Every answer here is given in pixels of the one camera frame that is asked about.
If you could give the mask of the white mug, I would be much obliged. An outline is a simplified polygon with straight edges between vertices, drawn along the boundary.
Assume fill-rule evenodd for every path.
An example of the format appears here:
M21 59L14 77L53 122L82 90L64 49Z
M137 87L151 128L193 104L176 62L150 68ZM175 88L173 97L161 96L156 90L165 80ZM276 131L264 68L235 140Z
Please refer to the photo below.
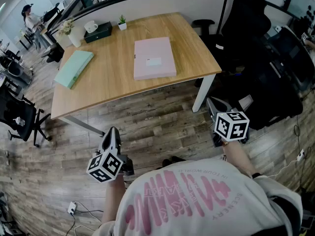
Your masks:
M94 31L97 30L98 24L94 20L91 20L84 25L84 28L87 31L87 33L93 33Z

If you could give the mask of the person's right forearm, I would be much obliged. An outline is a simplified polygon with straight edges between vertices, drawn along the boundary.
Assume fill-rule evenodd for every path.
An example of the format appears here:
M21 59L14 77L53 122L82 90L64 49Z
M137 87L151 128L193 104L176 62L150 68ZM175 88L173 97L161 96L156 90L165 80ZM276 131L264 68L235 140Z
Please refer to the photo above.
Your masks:
M248 155L238 141L223 142L223 152L228 163L235 166L241 173L252 177L258 173L257 169L251 163Z

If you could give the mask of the mint green folder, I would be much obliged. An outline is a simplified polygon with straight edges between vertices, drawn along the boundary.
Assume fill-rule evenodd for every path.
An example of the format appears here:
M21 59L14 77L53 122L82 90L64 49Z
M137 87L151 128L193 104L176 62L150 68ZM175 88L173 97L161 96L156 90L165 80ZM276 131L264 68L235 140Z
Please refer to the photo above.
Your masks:
M92 60L94 54L87 51L75 51L59 70L54 81L71 89L81 72Z

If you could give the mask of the black high-back office chair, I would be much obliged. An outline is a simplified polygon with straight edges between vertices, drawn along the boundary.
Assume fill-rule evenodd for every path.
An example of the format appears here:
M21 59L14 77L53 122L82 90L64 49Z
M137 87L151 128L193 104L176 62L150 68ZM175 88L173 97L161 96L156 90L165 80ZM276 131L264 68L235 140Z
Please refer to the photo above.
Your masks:
M220 34L210 34L209 26L215 22L199 19L192 23L201 28L200 38L210 50L223 72L235 72L258 56L261 38L271 27L264 14L265 0L234 0L229 16Z

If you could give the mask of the pink folder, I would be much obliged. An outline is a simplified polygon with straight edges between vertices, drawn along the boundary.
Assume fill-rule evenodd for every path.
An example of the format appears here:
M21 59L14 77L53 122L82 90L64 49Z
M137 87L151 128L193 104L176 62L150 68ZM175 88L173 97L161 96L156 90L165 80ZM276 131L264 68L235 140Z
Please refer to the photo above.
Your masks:
M177 75L169 37L138 40L134 43L134 79Z

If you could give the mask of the person's white printed sweatshirt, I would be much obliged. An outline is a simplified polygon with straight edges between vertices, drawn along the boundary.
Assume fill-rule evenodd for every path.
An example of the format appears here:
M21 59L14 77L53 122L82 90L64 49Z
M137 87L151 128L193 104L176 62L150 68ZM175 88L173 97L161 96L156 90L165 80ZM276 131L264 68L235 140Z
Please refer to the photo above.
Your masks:
M295 236L302 217L296 192L209 158L138 177L93 236Z

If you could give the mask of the white desk leg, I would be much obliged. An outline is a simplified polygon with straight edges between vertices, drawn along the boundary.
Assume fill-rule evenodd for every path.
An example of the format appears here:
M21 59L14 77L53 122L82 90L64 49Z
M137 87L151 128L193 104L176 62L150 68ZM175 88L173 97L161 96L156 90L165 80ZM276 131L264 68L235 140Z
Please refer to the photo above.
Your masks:
M83 130L86 130L87 132L90 132L90 133L94 133L100 137L103 137L104 136L104 132L101 131L101 130L98 130L97 128L93 127L93 126L90 126L89 124L75 118L74 116L71 116L71 115L68 115L68 116L65 116L65 117L60 117L59 120L62 120L70 125L73 125L73 126L76 126L80 129L83 129Z
M204 99L206 98L206 95L211 87L211 84L214 78L215 78L215 75L208 75L203 78L198 94L196 96L195 102L192 107L192 111L194 113L199 111Z

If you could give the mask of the person's dark trouser legs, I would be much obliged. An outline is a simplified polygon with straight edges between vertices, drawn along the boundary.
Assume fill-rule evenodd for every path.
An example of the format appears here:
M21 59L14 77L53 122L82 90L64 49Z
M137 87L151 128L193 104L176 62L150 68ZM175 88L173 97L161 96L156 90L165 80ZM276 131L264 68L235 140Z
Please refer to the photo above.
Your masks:
M171 164L179 163L185 161L177 156L172 156L170 159L164 159L162 162L162 167L170 166Z

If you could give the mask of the black drawer box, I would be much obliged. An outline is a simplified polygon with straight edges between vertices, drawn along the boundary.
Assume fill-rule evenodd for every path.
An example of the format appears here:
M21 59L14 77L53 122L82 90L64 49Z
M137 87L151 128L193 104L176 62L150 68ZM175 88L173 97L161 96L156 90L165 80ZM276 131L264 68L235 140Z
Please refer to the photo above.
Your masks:
M112 27L111 22L101 24L92 33L88 33L86 31L86 33L84 35L84 40L86 43L91 43L91 42L100 40L102 38L109 37L109 36L111 36L112 29L113 29L113 27Z

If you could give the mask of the white desk partition panel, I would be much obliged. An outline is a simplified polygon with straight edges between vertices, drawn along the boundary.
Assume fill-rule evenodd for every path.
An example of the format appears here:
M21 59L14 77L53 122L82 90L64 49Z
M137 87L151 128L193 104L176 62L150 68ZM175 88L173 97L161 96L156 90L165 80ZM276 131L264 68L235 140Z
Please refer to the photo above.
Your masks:
M179 12L191 24L195 20L210 19L218 25L224 0L125 0L102 5L74 18L73 36L83 41L84 25L95 21L98 25L118 24L119 17L127 22L159 14Z

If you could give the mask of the white vase with flowers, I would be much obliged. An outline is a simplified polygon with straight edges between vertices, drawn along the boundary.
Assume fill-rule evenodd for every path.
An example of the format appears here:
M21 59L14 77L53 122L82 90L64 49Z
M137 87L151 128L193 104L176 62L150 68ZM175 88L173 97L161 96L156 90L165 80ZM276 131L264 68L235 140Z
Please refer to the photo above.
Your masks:
M57 37L70 35L73 28L74 28L74 20L71 17L70 19L65 20L62 24L59 25Z

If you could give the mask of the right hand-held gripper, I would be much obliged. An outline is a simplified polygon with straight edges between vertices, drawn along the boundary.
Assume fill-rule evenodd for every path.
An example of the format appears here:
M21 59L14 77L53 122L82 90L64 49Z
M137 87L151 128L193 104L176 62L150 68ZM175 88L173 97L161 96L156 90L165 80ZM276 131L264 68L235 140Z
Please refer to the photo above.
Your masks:
M231 106L218 98L206 98L211 118L215 118L214 132L227 142L246 138L249 119L243 112L230 112Z

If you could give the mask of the black mesh office chair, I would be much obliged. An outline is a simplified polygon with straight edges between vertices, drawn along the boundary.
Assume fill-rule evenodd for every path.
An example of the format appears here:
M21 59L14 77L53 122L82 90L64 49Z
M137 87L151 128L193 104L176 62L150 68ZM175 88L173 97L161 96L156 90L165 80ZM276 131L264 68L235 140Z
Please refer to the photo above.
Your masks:
M36 109L34 104L28 101L26 98L20 100L11 94L9 89L0 88L0 122L8 125L12 130L16 131L14 135L8 131L9 140L21 139L27 141L33 133L34 140L33 145L39 147L36 143L37 134L40 133L45 140L51 141L51 136L46 136L41 129L41 124L45 122L51 114L47 114L44 117L40 117L40 114L44 113L43 109ZM24 126L19 126L14 121L16 117L20 117L25 121Z
M47 57L47 63L59 62L64 54L64 49L50 33L51 28L59 21L64 11L64 9L60 10L58 6L59 3L57 3L53 9L46 12L41 19L44 28L40 34L49 44L49 47L41 57Z

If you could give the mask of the person's left forearm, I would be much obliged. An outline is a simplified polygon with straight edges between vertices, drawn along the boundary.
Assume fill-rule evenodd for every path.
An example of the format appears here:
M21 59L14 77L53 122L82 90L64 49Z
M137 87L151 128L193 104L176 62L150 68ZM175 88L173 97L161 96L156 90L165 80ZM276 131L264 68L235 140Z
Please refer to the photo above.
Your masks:
M126 192L124 175L118 174L116 179L106 184L105 205L102 222L115 221L120 202Z

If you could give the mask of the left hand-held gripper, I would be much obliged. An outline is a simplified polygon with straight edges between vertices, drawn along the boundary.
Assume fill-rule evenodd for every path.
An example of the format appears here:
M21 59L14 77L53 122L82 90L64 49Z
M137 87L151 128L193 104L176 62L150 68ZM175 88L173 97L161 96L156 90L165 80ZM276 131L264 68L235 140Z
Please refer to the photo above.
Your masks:
M113 181L118 175L134 175L132 160L120 152L121 138L115 129L109 129L96 155L88 162L86 173L98 182Z

